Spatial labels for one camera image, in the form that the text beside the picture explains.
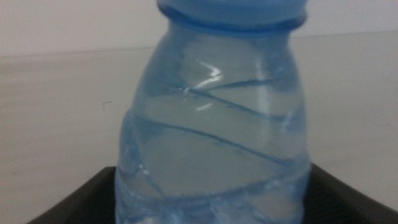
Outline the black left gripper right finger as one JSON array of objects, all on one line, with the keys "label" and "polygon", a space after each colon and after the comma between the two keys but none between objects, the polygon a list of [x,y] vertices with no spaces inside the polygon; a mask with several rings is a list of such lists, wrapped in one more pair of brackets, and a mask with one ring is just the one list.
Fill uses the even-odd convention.
[{"label": "black left gripper right finger", "polygon": [[304,224],[397,224],[397,211],[312,165]]}]

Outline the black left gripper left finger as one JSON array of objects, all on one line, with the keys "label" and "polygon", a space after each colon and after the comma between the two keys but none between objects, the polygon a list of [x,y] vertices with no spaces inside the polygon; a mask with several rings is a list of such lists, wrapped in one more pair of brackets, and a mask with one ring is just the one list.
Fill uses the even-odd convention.
[{"label": "black left gripper left finger", "polygon": [[115,167],[105,167],[29,224],[115,224]]}]

